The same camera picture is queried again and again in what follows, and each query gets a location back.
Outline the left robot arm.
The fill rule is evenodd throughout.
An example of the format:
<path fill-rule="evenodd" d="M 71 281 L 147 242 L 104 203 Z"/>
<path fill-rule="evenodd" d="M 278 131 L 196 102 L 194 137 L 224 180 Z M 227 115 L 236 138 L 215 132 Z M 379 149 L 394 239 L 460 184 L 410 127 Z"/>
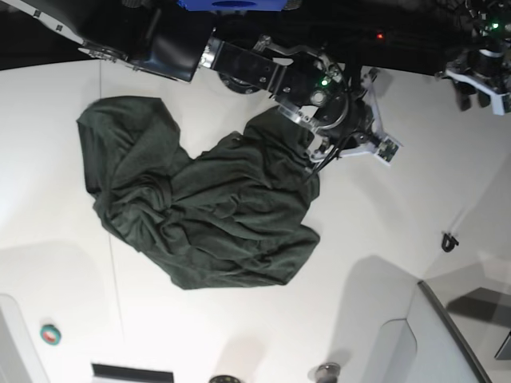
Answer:
<path fill-rule="evenodd" d="M 471 97 L 493 114 L 510 113 L 510 2 L 465 1 L 472 26 L 469 44 L 435 73 L 454 88 L 460 111 L 472 107 Z"/>

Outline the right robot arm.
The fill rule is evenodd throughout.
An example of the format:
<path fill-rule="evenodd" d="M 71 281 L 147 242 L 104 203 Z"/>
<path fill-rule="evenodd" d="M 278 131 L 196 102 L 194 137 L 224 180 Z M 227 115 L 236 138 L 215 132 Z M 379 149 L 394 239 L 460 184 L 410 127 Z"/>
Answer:
<path fill-rule="evenodd" d="M 266 34 L 253 43 L 221 39 L 212 13 L 171 1 L 14 1 L 12 7 L 96 59 L 185 82 L 207 68 L 235 92 L 268 92 L 281 114 L 321 137 L 314 164 L 364 153 L 387 162 L 398 148 L 383 127 L 377 69 L 349 74 L 322 49 L 285 47 Z"/>

